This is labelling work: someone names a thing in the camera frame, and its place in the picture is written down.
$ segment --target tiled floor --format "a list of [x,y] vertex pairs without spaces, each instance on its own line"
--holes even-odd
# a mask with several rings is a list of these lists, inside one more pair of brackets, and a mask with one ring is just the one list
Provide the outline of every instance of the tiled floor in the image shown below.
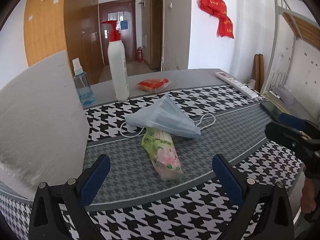
[[[144,62],[129,62],[127,63],[127,72],[128,76],[135,76],[135,75],[140,75],[140,74],[147,74],[147,73],[152,73],[154,70],[151,70],[148,65]],[[111,72],[110,72],[110,67],[107,66],[103,69],[102,74],[99,79],[99,83],[105,82],[112,80],[111,78]]]

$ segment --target person's hand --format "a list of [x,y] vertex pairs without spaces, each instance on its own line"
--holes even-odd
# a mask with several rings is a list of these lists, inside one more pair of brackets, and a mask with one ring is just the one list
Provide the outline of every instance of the person's hand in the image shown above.
[[303,214],[310,214],[316,209],[316,189],[312,180],[306,178],[304,181],[304,187],[302,189],[302,198],[300,200],[301,212]]

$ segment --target spray bottle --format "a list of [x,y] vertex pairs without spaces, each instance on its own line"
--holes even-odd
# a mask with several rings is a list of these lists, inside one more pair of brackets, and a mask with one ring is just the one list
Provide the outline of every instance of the spray bottle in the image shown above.
[[106,21],[102,24],[105,23],[112,26],[112,31],[109,34],[108,58],[116,99],[119,102],[125,102],[130,96],[130,90],[124,45],[121,41],[121,34],[116,30],[117,21]]
[[87,73],[83,71],[79,58],[72,60],[75,70],[75,76],[73,80],[76,85],[77,93],[82,106],[93,103],[94,96],[91,90],[91,85],[87,76]]

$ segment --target smartphone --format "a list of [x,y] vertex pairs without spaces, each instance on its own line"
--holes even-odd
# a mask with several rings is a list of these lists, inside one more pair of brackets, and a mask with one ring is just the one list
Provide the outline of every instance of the smartphone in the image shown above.
[[273,121],[280,123],[278,117],[283,112],[270,101],[260,103],[261,108],[272,118]]

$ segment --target fire extinguisher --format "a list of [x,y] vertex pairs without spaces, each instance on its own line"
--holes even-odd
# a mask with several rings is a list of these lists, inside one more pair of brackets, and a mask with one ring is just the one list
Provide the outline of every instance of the fire extinguisher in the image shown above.
[[138,62],[143,62],[143,47],[138,49]]

